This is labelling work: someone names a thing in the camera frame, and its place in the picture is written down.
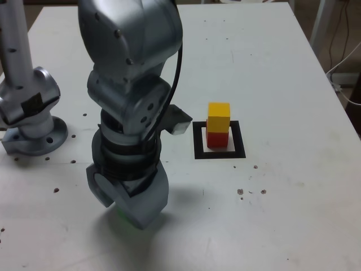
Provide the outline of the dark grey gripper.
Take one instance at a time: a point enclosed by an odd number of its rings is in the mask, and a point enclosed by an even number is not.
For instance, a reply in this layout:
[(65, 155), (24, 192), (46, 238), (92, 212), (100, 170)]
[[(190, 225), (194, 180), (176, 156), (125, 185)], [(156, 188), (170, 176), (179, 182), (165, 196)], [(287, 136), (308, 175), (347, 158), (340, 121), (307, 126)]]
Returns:
[(112, 184), (98, 173), (95, 164), (86, 168), (87, 183), (99, 202), (106, 208), (115, 204), (138, 229), (145, 229), (168, 203), (169, 182), (161, 163), (151, 177)]

